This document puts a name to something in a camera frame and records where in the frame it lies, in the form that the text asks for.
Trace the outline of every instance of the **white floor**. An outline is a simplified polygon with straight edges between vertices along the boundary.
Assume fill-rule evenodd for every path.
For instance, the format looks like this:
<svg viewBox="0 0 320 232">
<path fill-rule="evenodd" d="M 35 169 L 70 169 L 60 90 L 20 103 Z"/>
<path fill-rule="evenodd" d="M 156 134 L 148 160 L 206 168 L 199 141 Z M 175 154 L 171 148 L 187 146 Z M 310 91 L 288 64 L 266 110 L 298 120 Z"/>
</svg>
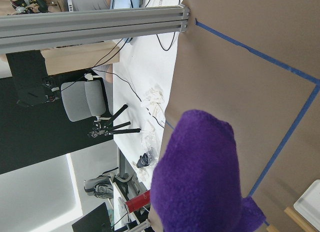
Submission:
<svg viewBox="0 0 320 232">
<path fill-rule="evenodd" d="M 174 6 L 178 0 L 151 0 L 149 7 Z M 160 34 L 159 38 L 165 48 L 168 48 L 173 34 Z M 134 38 L 120 52 L 120 62 L 114 64 L 113 71 L 121 78 L 130 82 L 132 88 L 143 100 L 146 92 L 151 89 L 160 90 L 164 97 L 161 103 L 162 114 L 157 115 L 159 123 L 164 126 L 164 111 L 168 105 L 174 67 L 177 56 L 178 33 L 172 48 L 164 51 L 159 45 L 157 37 L 144 36 Z M 155 128 L 156 148 L 160 151 L 163 136 L 163 128 L 151 117 L 146 108 L 141 107 L 141 103 L 129 85 L 118 77 L 113 77 L 113 112 L 116 112 L 123 104 L 128 104 L 129 108 L 123 112 L 114 122 L 115 125 L 127 121 L 131 122 L 130 128 L 141 128 L 145 130 L 146 121 L 149 121 Z M 153 167 L 149 166 L 143 170 L 137 169 L 133 163 L 137 163 L 139 156 L 144 154 L 142 148 L 142 136 L 139 134 L 115 135 L 114 140 L 123 152 L 129 163 L 137 172 L 138 177 L 145 186 L 150 189 Z"/>
</svg>

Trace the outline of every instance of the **red cylinder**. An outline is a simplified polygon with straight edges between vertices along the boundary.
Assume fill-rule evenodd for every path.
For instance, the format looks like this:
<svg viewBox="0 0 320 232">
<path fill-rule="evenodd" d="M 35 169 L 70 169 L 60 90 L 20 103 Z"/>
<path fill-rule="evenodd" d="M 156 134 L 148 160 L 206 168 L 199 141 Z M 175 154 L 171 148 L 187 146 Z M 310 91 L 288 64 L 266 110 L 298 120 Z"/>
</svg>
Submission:
<svg viewBox="0 0 320 232">
<path fill-rule="evenodd" d="M 150 190 L 138 195 L 137 197 L 125 202 L 129 213 L 134 212 L 150 203 Z"/>
</svg>

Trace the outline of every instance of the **metal beam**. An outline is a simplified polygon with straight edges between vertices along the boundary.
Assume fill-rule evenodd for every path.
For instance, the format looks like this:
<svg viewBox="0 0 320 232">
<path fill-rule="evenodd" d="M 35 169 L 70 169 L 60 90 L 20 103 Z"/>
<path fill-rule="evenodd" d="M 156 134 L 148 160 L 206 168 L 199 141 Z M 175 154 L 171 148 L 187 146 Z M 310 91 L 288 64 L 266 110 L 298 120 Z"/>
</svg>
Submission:
<svg viewBox="0 0 320 232">
<path fill-rule="evenodd" d="M 184 32 L 185 6 L 28 14 L 0 18 L 0 54 Z"/>
</svg>

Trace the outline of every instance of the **purple cloth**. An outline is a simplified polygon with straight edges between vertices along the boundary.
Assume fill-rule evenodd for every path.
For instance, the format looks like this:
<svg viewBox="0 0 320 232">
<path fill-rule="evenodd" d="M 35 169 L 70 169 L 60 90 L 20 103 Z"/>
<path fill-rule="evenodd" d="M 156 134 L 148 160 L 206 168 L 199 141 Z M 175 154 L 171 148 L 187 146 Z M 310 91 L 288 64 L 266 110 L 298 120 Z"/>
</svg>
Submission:
<svg viewBox="0 0 320 232">
<path fill-rule="evenodd" d="M 265 216 L 242 199 L 232 127 L 199 110 L 181 117 L 154 170 L 151 203 L 165 232 L 252 232 Z"/>
</svg>

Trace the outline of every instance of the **blue tape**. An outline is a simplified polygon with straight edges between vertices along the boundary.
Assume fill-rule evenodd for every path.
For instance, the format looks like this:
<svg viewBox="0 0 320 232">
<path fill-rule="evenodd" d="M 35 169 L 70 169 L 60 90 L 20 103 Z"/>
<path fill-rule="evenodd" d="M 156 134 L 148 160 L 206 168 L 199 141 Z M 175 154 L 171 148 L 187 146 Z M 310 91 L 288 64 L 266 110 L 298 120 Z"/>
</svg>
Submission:
<svg viewBox="0 0 320 232">
<path fill-rule="evenodd" d="M 165 121 L 165 123 L 166 123 L 172 130 L 175 129 L 168 121 Z"/>
<path fill-rule="evenodd" d="M 236 46 L 240 46 L 240 47 L 243 47 L 243 48 L 247 49 L 249 52 L 257 55 L 260 58 L 263 58 L 263 59 L 267 60 L 268 62 L 271 62 L 271 63 L 273 63 L 273 64 L 275 64 L 275 65 L 277 65 L 277 66 L 279 66 L 281 68 L 284 68 L 284 69 L 288 70 L 289 72 L 292 72 L 292 73 L 294 73 L 294 74 L 296 74 L 296 75 L 298 75 L 298 76 L 300 76 L 300 77 L 302 77 L 304 79 L 307 79 L 308 81 L 310 81 L 312 83 L 320 85 L 320 80 L 319 79 L 317 79 L 317 78 L 315 78 L 315 77 L 313 77 L 313 76 L 311 76 L 311 75 L 309 75 L 307 73 L 304 73 L 303 71 L 300 71 L 299 69 L 293 68 L 293 67 L 289 66 L 288 64 L 285 64 L 285 63 L 280 62 L 279 60 L 277 60 L 277 59 L 275 59 L 273 57 L 268 56 L 267 54 L 259 52 L 258 50 L 254 49 L 252 47 L 249 47 L 249 46 L 247 46 L 247 45 L 245 45 L 245 44 L 243 44 L 243 43 L 241 43 L 241 42 L 239 42 L 239 41 L 237 41 L 237 40 L 235 40 L 235 39 L 233 39 L 231 37 L 228 37 L 227 35 L 224 35 L 224 34 L 218 32 L 217 30 L 215 30 L 213 28 L 210 28 L 210 27 L 206 26 L 203 23 L 198 22 L 197 20 L 195 20 L 195 24 L 197 26 L 199 26 L 199 27 L 211 32 L 212 34 L 215 34 L 218 37 L 220 37 L 220 38 L 222 38 L 222 39 L 224 39 L 224 40 L 226 40 L 226 41 L 228 41 L 228 42 L 230 42 L 232 44 L 235 44 Z"/>
<path fill-rule="evenodd" d="M 304 106 L 302 107 L 302 109 L 300 110 L 299 114 L 297 115 L 296 119 L 294 120 L 293 124 L 291 125 L 291 127 L 289 128 L 288 132 L 285 134 L 285 136 L 283 137 L 281 143 L 279 144 L 279 146 L 276 148 L 274 154 L 272 155 L 271 159 L 269 160 L 268 164 L 265 166 L 264 170 L 262 171 L 262 173 L 260 174 L 259 178 L 257 179 L 257 181 L 255 182 L 254 186 L 252 187 L 250 193 L 248 196 L 252 196 L 254 194 L 254 192 L 257 190 L 257 188 L 259 187 L 259 185 L 261 184 L 262 180 L 264 179 L 264 177 L 266 176 L 266 174 L 268 173 L 269 169 L 271 168 L 271 166 L 273 165 L 273 163 L 275 162 L 275 160 L 277 159 L 278 155 L 280 154 L 280 152 L 282 151 L 282 149 L 284 148 L 285 144 L 288 142 L 289 138 L 291 137 L 291 135 L 293 134 L 294 130 L 297 128 L 297 126 L 299 125 L 299 123 L 301 122 L 302 118 L 304 117 L 304 115 L 306 114 L 307 110 L 309 109 L 309 107 L 311 106 L 312 102 L 315 100 L 317 94 L 320 91 L 320 86 L 316 86 L 313 91 L 311 92 L 310 96 L 308 97 L 307 101 L 305 102 Z"/>
</svg>

